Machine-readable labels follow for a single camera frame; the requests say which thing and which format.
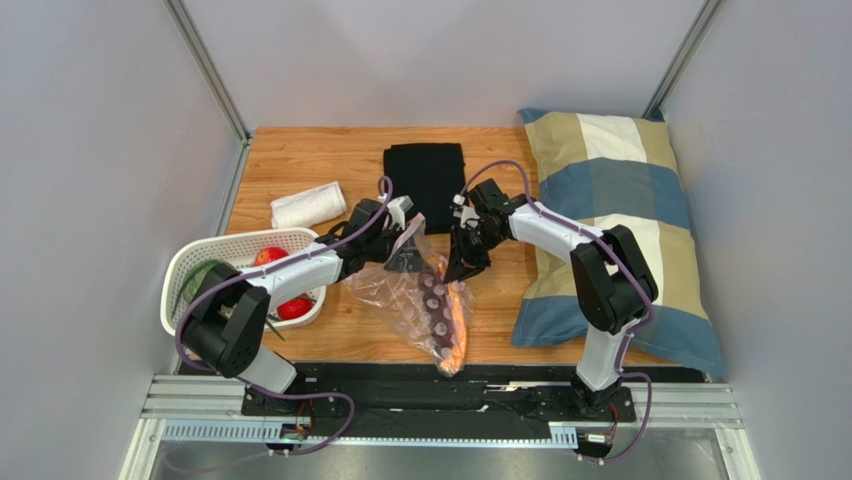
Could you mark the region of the clear zip top bag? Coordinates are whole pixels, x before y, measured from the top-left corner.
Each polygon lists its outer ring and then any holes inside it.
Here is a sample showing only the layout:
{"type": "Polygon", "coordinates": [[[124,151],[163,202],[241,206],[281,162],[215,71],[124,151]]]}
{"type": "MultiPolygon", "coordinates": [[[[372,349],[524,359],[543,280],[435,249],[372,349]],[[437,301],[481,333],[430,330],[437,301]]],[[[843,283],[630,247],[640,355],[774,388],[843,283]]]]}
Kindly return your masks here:
{"type": "MultiPolygon", "coordinates": [[[[425,218],[422,214],[410,220],[401,235],[409,232],[417,235],[417,245],[424,260],[430,256],[439,256],[445,261],[447,267],[448,260],[432,246],[427,238],[425,218]]],[[[423,349],[425,332],[420,326],[420,314],[423,308],[417,280],[420,272],[391,273],[384,270],[383,264],[361,270],[344,280],[343,285],[356,300],[366,306],[368,311],[401,340],[428,354],[436,366],[433,357],[423,349]]],[[[468,350],[468,323],[473,313],[474,296],[465,283],[456,282],[460,284],[466,311],[468,350]]]]}

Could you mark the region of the orange fake carrot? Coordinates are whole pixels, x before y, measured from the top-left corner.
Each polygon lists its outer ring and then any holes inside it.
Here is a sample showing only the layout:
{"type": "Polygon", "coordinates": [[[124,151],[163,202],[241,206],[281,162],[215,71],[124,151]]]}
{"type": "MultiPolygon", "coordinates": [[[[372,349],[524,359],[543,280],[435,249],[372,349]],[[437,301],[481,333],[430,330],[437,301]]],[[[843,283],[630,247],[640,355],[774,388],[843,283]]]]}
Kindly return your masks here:
{"type": "Polygon", "coordinates": [[[418,274],[423,308],[420,326],[425,332],[423,349],[433,357],[443,375],[452,377],[464,366],[467,325],[460,284],[446,284],[445,270],[441,257],[430,256],[418,274]]]}

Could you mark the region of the red fake tomato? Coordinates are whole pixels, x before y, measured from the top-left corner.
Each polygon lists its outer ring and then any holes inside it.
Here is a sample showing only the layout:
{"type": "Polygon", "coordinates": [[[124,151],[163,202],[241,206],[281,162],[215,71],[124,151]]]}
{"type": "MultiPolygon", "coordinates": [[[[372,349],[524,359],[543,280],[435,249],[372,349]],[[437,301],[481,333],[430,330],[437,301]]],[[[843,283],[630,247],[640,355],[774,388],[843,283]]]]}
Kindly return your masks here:
{"type": "Polygon", "coordinates": [[[263,265],[275,262],[277,260],[281,260],[283,258],[286,258],[288,255],[289,255],[289,252],[284,248],[281,248],[281,247],[278,247],[278,246],[266,247],[266,248],[261,249],[255,255],[255,258],[254,258],[252,265],[255,266],[255,267],[263,266],[263,265]]]}

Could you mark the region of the red fake apple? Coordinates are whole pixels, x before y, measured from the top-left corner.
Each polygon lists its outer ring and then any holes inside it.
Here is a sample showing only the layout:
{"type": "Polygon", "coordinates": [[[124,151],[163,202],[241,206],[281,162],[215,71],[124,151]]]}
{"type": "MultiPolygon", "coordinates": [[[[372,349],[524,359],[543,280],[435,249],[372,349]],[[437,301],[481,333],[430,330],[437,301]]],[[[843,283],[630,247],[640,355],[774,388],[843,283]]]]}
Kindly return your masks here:
{"type": "Polygon", "coordinates": [[[276,317],[282,321],[299,319],[307,315],[314,306],[311,298],[299,296],[279,305],[276,308],[276,317]]]}

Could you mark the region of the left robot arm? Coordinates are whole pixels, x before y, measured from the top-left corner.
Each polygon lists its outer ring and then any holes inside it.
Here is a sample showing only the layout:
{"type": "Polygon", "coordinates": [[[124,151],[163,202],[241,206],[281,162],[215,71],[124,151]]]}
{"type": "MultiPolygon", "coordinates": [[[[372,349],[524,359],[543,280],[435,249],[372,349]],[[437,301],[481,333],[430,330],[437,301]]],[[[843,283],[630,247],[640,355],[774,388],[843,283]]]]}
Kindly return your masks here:
{"type": "Polygon", "coordinates": [[[338,283],[368,263],[387,261],[413,202],[407,196],[360,201],[346,222],[281,260],[238,271],[212,267],[175,327],[180,354],[264,393],[285,393],[296,367],[262,344],[270,314],[314,288],[338,283]]]}

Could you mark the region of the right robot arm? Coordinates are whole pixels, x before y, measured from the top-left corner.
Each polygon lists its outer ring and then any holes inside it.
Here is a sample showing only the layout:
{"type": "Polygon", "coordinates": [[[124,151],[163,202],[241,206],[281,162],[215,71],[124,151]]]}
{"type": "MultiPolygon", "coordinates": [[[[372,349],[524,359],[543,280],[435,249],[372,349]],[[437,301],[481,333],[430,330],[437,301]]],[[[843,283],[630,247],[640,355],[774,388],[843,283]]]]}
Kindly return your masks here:
{"type": "Polygon", "coordinates": [[[491,265],[490,253],[513,240],[533,245],[571,268],[579,310],[589,324],[571,379],[577,404],[601,409],[623,380],[632,334],[654,316],[659,290],[632,231],[591,227],[564,217],[527,194],[507,196],[493,180],[455,195],[447,283],[491,265]]]}

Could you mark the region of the black folded cloth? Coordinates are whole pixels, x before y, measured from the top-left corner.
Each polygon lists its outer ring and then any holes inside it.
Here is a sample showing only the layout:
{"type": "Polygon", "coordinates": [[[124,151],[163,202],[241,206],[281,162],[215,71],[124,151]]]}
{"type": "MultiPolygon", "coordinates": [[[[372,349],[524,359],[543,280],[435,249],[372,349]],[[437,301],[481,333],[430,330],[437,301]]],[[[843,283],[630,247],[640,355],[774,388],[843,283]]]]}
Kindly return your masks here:
{"type": "Polygon", "coordinates": [[[422,214],[427,235],[450,232],[456,222],[451,205],[466,184],[460,144],[392,145],[383,152],[383,171],[393,183],[394,197],[408,196],[413,203],[407,221],[422,214]]]}

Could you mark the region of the white rolled towel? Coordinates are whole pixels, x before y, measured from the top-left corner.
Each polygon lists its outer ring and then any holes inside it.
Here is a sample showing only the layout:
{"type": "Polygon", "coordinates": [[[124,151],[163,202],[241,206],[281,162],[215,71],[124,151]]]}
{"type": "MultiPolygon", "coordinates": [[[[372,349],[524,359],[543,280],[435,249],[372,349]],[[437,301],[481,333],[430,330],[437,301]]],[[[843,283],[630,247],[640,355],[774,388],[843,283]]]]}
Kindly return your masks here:
{"type": "Polygon", "coordinates": [[[343,215],[347,205],[337,181],[270,203],[273,229],[307,228],[343,215]]]}

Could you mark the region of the white perforated plastic basket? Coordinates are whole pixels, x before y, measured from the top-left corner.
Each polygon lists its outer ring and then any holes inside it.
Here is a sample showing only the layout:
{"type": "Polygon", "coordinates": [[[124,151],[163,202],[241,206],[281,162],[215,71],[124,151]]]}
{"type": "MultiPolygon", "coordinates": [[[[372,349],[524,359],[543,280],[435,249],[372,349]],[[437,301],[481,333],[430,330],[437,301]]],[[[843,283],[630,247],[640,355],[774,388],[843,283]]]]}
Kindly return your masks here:
{"type": "Polygon", "coordinates": [[[266,247],[280,247],[293,254],[307,248],[318,234],[302,227],[253,231],[191,242],[172,258],[165,274],[160,321],[170,335],[180,314],[189,305],[188,289],[184,286],[189,274],[207,261],[222,261],[242,269],[252,266],[256,254],[266,247]]]}

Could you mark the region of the plaid pillow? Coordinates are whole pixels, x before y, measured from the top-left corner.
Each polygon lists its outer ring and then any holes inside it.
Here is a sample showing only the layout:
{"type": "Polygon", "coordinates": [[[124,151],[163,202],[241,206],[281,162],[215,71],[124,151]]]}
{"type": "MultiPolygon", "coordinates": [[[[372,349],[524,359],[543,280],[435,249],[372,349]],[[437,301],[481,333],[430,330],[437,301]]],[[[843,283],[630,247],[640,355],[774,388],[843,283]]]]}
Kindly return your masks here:
{"type": "Polygon", "coordinates": [[[657,283],[655,318],[631,347],[708,375],[728,375],[701,301],[687,198],[660,121],[526,108],[539,199],[581,223],[629,228],[657,283]]]}

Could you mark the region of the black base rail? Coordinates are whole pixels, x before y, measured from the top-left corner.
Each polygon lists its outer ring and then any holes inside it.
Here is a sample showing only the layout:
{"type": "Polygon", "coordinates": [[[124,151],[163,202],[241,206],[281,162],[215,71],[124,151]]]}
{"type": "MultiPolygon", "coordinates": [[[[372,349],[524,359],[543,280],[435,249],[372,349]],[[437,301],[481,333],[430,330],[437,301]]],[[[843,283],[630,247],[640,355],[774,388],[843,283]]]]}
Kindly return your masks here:
{"type": "Polygon", "coordinates": [[[671,433],[749,454],[731,388],[686,369],[641,367],[601,406],[582,409],[565,367],[476,365],[445,378],[427,365],[306,364],[286,400],[236,380],[158,375],[133,447],[256,444],[293,453],[333,446],[637,449],[671,433]]]}

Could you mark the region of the left aluminium frame post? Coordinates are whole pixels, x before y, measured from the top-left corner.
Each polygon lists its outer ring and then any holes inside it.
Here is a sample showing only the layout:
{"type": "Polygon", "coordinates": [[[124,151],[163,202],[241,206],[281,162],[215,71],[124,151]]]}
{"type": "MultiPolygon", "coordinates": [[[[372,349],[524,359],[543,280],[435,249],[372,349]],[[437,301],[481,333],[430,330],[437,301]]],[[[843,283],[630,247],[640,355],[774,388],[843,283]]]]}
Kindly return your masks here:
{"type": "Polygon", "coordinates": [[[165,0],[164,5],[168,9],[232,132],[241,144],[247,145],[252,139],[252,133],[240,114],[232,95],[228,91],[186,3],[182,0],[165,0]]]}

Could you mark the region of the aluminium frame post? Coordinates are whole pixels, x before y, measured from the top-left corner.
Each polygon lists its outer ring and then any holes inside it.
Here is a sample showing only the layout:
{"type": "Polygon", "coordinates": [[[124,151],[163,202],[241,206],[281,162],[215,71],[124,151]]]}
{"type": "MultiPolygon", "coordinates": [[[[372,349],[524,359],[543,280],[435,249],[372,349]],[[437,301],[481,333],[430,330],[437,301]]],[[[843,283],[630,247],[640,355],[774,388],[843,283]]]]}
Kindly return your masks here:
{"type": "Polygon", "coordinates": [[[705,0],[702,2],[698,13],[643,111],[642,117],[644,119],[653,121],[662,121],[664,119],[664,114],[662,113],[664,104],[685,73],[724,5],[724,0],[705,0]]]}
{"type": "Polygon", "coordinates": [[[247,145],[252,139],[252,133],[240,114],[232,95],[228,91],[186,3],[182,0],[165,0],[164,5],[168,9],[232,132],[241,144],[247,145]]]}

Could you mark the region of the right aluminium frame post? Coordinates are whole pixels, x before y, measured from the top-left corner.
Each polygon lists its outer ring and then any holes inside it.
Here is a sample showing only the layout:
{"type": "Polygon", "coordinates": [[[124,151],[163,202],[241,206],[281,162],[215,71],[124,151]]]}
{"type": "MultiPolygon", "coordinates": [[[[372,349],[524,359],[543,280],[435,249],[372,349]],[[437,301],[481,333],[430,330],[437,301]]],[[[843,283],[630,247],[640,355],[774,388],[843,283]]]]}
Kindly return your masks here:
{"type": "Polygon", "coordinates": [[[664,104],[685,73],[724,5],[724,0],[705,0],[702,2],[698,13],[643,111],[642,117],[644,119],[653,121],[662,121],[664,119],[664,114],[662,113],[664,104]]]}

